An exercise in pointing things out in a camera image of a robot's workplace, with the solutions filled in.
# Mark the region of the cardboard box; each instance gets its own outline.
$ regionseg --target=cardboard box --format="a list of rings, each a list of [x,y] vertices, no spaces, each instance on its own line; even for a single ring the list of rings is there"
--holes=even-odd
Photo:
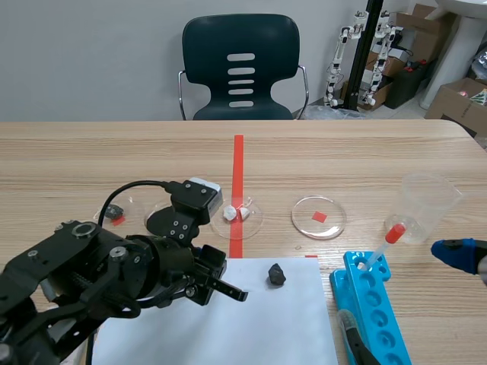
[[[430,62],[436,59],[447,41],[456,15],[446,13],[440,19],[426,20],[425,17],[433,10],[434,7],[416,4],[412,14],[397,13],[397,26],[415,30],[415,40],[411,48],[412,61],[425,59]]]
[[[368,57],[367,57],[367,64],[365,66],[366,70],[373,70],[375,62],[377,61],[377,56],[378,53],[375,52],[369,52]],[[386,67],[384,69],[384,72],[382,72],[382,75],[384,76],[389,76],[389,77],[394,77],[394,75],[401,71],[404,66],[406,65],[406,62],[401,61],[400,59],[397,59],[396,57],[393,56],[388,56],[387,57],[387,63]]]
[[[345,94],[347,92],[348,86],[349,86],[349,82],[345,81],[343,83],[342,93],[340,95],[340,97],[342,99],[345,99]],[[372,106],[370,104],[360,104],[360,96],[363,95],[363,93],[365,92],[365,90],[361,89],[361,92],[358,96],[358,106],[361,107],[363,110],[376,110],[379,106],[381,106],[382,104],[384,104],[386,102],[386,98],[387,98],[387,95],[389,93],[391,86],[392,86],[392,83],[387,84],[386,86],[377,90],[377,93],[374,94],[374,99],[375,99],[375,105],[374,106]]]
[[[487,136],[487,106],[458,94],[459,91],[466,91],[472,97],[485,88],[484,84],[470,78],[443,85],[425,118],[451,120],[462,125],[472,137],[477,134]]]

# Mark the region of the clear plastic beaker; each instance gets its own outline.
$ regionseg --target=clear plastic beaker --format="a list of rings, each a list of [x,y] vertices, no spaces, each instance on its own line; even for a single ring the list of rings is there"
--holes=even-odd
[[[442,176],[430,173],[405,175],[384,225],[389,231],[395,224],[403,224],[406,232],[401,240],[422,243],[461,198],[462,193]]]

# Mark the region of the blue test tube rack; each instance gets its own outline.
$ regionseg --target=blue test tube rack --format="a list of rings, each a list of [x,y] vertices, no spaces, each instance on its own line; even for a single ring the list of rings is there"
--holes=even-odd
[[[384,283],[390,279],[390,269],[384,255],[371,269],[361,270],[372,252],[347,252],[343,256],[345,270],[335,270],[329,276],[338,310],[348,309],[357,320],[365,346],[381,365],[412,365]],[[349,363],[356,365],[347,348]]]

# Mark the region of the red object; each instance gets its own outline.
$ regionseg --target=red object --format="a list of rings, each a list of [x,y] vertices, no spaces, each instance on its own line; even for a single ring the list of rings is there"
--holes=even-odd
[[[244,137],[234,137],[234,175],[231,182],[231,204],[241,207],[244,203]],[[232,259],[242,259],[244,256],[244,243],[242,241],[242,220],[233,219],[230,222],[230,252]]]
[[[117,219],[114,219],[112,221],[112,224],[116,227],[116,226],[122,224],[123,222],[125,222],[125,217],[124,216],[122,216],[120,218],[117,218]]]
[[[395,224],[386,234],[387,243],[396,243],[399,238],[406,232],[406,227],[402,224]]]
[[[315,211],[312,219],[320,223],[325,223],[326,217],[326,214],[321,213],[320,211]]]

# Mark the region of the wooden table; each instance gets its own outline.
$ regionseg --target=wooden table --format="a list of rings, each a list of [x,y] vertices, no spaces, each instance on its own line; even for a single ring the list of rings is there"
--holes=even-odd
[[[244,257],[318,255],[340,363],[347,363],[334,319],[329,273],[347,250],[375,249],[401,177],[430,171],[463,191],[487,192],[487,154],[457,124],[435,120],[286,122],[0,123],[0,265],[68,219],[92,219],[116,187],[137,179],[199,176],[231,194],[233,140],[245,137],[244,191],[264,211]],[[167,196],[131,196],[145,209]],[[296,231],[291,209],[304,195],[342,204],[341,236],[318,241]],[[387,253],[387,290],[416,364],[485,364],[487,287],[430,253],[441,238],[487,239],[487,198],[465,199],[422,245]],[[195,241],[228,250],[208,227]],[[36,295],[40,308],[46,304]]]

